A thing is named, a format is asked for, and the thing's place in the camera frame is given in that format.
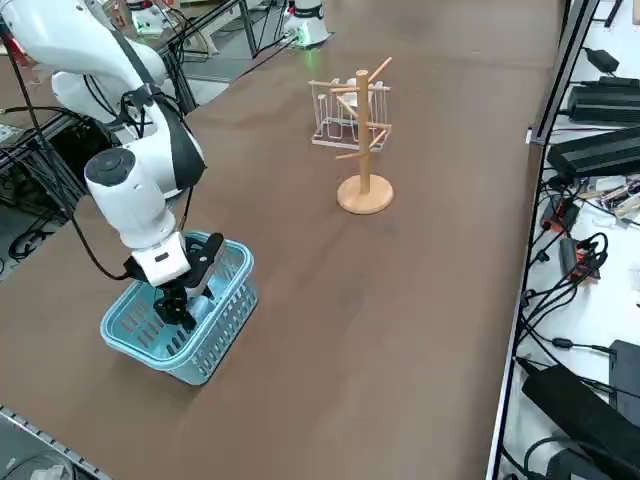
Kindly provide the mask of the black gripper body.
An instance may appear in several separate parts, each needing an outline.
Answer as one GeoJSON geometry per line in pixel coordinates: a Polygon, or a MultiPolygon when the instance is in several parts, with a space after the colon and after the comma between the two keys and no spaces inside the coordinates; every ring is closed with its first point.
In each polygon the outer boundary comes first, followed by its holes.
{"type": "Polygon", "coordinates": [[[224,236],[220,233],[186,236],[186,258],[190,270],[167,284],[171,298],[187,299],[204,295],[215,271],[217,257],[224,250],[224,236]]]}

